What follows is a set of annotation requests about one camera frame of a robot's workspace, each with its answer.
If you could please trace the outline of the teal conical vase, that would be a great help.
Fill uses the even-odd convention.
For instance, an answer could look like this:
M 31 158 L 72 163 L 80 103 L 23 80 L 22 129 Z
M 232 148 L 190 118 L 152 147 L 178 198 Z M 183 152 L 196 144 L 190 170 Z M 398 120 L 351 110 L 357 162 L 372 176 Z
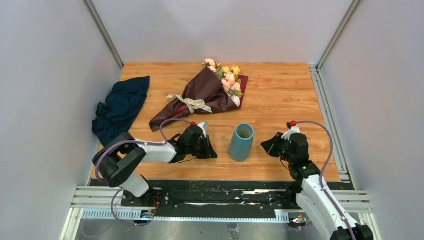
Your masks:
M 236 162 L 247 160 L 251 154 L 254 136 L 255 131 L 251 125 L 239 124 L 234 130 L 228 147 L 230 158 Z

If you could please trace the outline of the cream ribbon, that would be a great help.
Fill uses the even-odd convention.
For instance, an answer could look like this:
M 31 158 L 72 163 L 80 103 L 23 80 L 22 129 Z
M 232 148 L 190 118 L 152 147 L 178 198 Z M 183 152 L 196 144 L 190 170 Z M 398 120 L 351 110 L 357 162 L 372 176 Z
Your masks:
M 171 99 L 178 99 L 180 102 L 184 103 L 187 108 L 189 109 L 190 113 L 193 114 L 195 112 L 195 110 L 203 110 L 206 111 L 207 113 L 212 113 L 212 109 L 210 106 L 206 105 L 206 102 L 203 99 L 198 99 L 198 100 L 194 100 L 191 98 L 183 98 L 181 95 L 172 93 L 169 94 L 166 99 L 167 100 L 171 100 Z

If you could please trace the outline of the maroon wrapping paper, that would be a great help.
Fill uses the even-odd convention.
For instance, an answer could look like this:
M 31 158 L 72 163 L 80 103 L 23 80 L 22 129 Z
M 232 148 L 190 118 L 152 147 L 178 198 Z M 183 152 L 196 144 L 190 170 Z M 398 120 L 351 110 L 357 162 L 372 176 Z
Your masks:
M 242 81 L 242 93 L 246 92 L 249 77 L 239 75 Z M 172 118 L 181 119 L 191 114 L 220 114 L 223 112 L 235 111 L 241 108 L 244 100 L 244 95 L 241 97 L 241 106 L 237 107 L 232 99 L 225 93 L 223 85 L 218 77 L 208 68 L 204 67 L 185 87 L 180 95 L 183 98 L 193 100 L 204 100 L 206 105 L 211 107 L 212 113 L 208 113 L 202 109 L 196 109 L 194 113 L 190 113 L 188 107 L 173 98 L 162 111 L 160 111 L 150 122 L 151 131 L 156 132 L 160 126 L 167 126 L 164 121 Z

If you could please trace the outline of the pink yellow flower bunch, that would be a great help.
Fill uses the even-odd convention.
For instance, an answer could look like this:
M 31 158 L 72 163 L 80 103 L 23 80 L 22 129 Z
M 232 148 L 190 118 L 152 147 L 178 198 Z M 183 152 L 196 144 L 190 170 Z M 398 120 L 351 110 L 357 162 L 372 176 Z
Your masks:
M 211 59 L 205 58 L 203 63 L 205 67 L 209 68 L 222 83 L 224 92 L 231 98 L 237 107 L 242 105 L 242 80 L 240 79 L 241 70 L 238 66 L 222 66 L 221 63 Z

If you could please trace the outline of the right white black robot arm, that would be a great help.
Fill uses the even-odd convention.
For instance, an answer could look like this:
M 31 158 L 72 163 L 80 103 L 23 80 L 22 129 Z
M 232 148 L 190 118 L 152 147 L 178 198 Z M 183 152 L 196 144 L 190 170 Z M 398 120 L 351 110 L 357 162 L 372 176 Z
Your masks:
M 320 169 L 310 160 L 309 143 L 302 133 L 278 132 L 260 144 L 265 152 L 288 163 L 293 182 L 285 201 L 292 209 L 301 208 L 325 240 L 372 240 L 366 224 L 358 223 L 337 201 Z

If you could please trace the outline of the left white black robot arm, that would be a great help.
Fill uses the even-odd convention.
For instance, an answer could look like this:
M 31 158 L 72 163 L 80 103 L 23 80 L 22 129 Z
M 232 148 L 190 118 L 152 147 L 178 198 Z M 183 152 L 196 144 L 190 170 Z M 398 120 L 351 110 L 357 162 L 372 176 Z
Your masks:
M 136 173 L 136 168 L 141 163 L 180 163 L 187 156 L 199 160 L 216 159 L 218 155 L 206 129 L 206 122 L 191 124 L 182 134 L 164 142 L 141 141 L 124 132 L 93 158 L 96 176 L 110 188 L 119 187 L 132 194 L 140 206 L 149 206 L 153 201 L 154 188 Z

